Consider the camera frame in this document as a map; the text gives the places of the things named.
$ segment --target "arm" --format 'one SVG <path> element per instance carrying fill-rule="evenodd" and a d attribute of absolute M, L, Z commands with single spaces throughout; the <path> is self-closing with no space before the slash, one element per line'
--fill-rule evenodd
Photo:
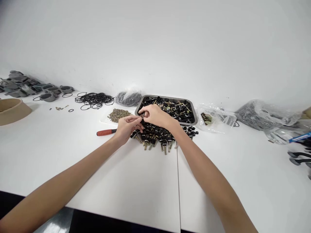
<path fill-rule="evenodd" d="M 115 135 L 84 159 L 51 178 L 29 194 L 0 220 L 0 232 L 33 232 L 63 208 L 84 183 L 122 145 L 135 129 L 142 131 L 141 118 L 119 120 Z"/>
<path fill-rule="evenodd" d="M 240 199 L 213 162 L 188 137 L 179 122 L 157 105 L 143 107 L 144 121 L 169 130 L 178 142 L 191 171 L 213 203 L 226 233 L 257 232 Z"/>

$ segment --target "red screwdriver handle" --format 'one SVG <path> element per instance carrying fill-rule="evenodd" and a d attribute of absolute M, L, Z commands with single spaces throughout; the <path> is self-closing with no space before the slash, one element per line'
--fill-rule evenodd
<path fill-rule="evenodd" d="M 96 133 L 96 135 L 97 136 L 105 136 L 105 135 L 113 134 L 116 131 L 117 131 L 116 129 L 105 129 L 105 130 L 102 130 L 102 131 L 98 131 Z"/>

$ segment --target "hand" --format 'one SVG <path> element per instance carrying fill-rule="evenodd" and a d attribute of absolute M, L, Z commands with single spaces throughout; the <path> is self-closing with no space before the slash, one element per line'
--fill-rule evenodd
<path fill-rule="evenodd" d="M 156 104 L 145 106 L 141 110 L 139 110 L 138 113 L 141 114 L 143 112 L 145 112 L 144 121 L 154 124 L 156 126 L 168 129 L 172 125 L 179 125 L 177 120 L 175 120 L 166 112 L 162 111 Z"/>
<path fill-rule="evenodd" d="M 120 118 L 117 131 L 112 138 L 116 139 L 121 146 L 124 145 L 134 130 L 139 129 L 141 133 L 143 132 L 144 127 L 140 123 L 141 121 L 142 118 L 140 116 L 134 115 Z"/>

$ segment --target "white table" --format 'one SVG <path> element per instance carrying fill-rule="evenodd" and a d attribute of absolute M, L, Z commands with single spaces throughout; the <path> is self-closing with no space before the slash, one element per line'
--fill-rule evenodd
<path fill-rule="evenodd" d="M 8 98 L 3 93 L 0 98 Z M 33 109 L 0 127 L 0 190 L 27 196 L 38 186 L 95 150 L 116 128 L 100 122 L 117 105 L 80 110 L 74 96 L 54 102 L 22 100 Z M 56 110 L 55 107 L 68 107 Z M 87 181 L 68 207 L 172 232 L 180 232 L 177 151 L 167 156 L 130 140 Z"/>
<path fill-rule="evenodd" d="M 100 119 L 117 105 L 82 111 L 74 97 L 52 103 L 32 98 L 22 98 L 33 109 L 29 116 L 0 127 L 0 190 L 22 196 L 111 137 L 97 137 L 97 131 L 116 128 Z M 259 232 L 310 232 L 309 170 L 289 162 L 288 146 L 272 144 L 243 124 L 227 134 L 198 131 L 194 142 L 228 179 Z M 182 151 L 165 156 L 159 145 L 144 151 L 135 140 L 120 148 L 67 206 L 172 232 L 224 232 Z"/>
<path fill-rule="evenodd" d="M 193 141 L 219 168 L 239 196 L 258 232 L 311 232 L 309 168 L 295 166 L 287 151 L 263 132 L 240 123 L 227 134 L 202 132 Z M 178 149 L 181 228 L 193 232 L 224 232 L 210 200 L 196 182 Z"/>

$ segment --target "white wall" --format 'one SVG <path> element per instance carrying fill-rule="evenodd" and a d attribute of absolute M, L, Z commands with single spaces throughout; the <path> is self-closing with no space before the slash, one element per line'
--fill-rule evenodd
<path fill-rule="evenodd" d="M 3 0 L 0 75 L 80 91 L 311 105 L 310 0 Z"/>

